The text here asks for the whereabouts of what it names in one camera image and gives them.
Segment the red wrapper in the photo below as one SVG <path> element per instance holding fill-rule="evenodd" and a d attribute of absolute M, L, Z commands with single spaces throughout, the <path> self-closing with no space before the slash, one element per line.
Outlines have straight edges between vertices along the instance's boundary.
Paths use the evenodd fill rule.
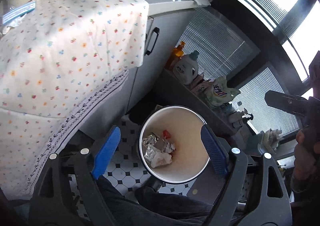
<path fill-rule="evenodd" d="M 162 138 L 163 138 L 163 139 L 170 139 L 170 138 L 171 138 L 171 135 L 170 135 L 170 133 L 169 133 L 167 130 L 163 130 L 163 131 L 162 131 Z"/>

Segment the black handle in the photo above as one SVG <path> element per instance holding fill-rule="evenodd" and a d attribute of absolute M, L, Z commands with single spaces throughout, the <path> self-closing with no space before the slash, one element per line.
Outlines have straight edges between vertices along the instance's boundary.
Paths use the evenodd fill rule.
<path fill-rule="evenodd" d="M 159 36 L 159 33 L 160 33 L 160 29 L 159 29 L 158 27 L 155 27 L 155 28 L 153 29 L 153 32 L 155 32 L 155 33 L 157 34 L 157 37 L 156 37 L 156 40 L 155 40 L 155 42 L 154 42 L 154 44 L 153 44 L 153 47 L 152 47 L 151 51 L 147 50 L 146 55 L 150 55 L 150 54 L 152 53 L 153 48 L 155 47 L 156 42 L 157 42 L 157 40 L 158 40 L 158 36 Z"/>

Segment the black and white tile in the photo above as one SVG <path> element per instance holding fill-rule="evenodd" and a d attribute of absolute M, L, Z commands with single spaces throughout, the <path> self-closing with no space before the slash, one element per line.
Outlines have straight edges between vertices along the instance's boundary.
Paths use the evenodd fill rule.
<path fill-rule="evenodd" d="M 249 197 L 249 192 L 253 183 L 253 174 L 246 174 L 244 178 L 244 184 L 242 186 L 239 201 L 245 202 Z"/>
<path fill-rule="evenodd" d="M 123 116 L 117 126 L 121 131 L 121 141 L 104 176 L 123 196 L 136 201 L 133 192 L 150 177 L 142 161 L 132 154 L 139 137 L 140 126 L 131 122 L 128 116 Z M 159 192 L 187 195 L 194 181 L 180 185 L 164 184 L 165 186 L 161 187 Z"/>
<path fill-rule="evenodd" d="M 80 191 L 78 190 L 76 176 L 74 174 L 69 174 L 69 184 L 71 188 L 73 201 L 76 201 L 76 209 L 79 217 L 84 218 L 86 220 L 90 220 L 84 208 L 83 200 L 81 198 Z"/>

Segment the white cabinet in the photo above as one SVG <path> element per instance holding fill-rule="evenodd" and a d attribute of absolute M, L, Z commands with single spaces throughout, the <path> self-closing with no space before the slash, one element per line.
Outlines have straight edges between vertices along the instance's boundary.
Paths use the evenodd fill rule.
<path fill-rule="evenodd" d="M 147 38 L 146 54 L 143 65 L 136 73 L 128 110 L 152 89 L 194 13 L 194 9 L 188 9 L 152 16 L 153 22 Z"/>
<path fill-rule="evenodd" d="M 136 72 L 137 68 L 129 70 L 127 80 L 124 82 L 121 90 L 108 97 L 105 103 L 96 109 L 82 125 L 80 130 L 83 133 L 94 140 L 102 138 L 107 134 L 110 127 L 127 112 Z"/>

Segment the bottle cap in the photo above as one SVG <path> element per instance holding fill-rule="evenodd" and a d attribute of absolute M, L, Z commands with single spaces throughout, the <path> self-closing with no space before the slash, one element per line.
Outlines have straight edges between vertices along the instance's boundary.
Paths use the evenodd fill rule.
<path fill-rule="evenodd" d="M 199 52 L 194 50 L 193 53 L 189 54 L 190 59 L 192 59 L 193 61 L 196 61 L 198 59 L 199 56 Z"/>

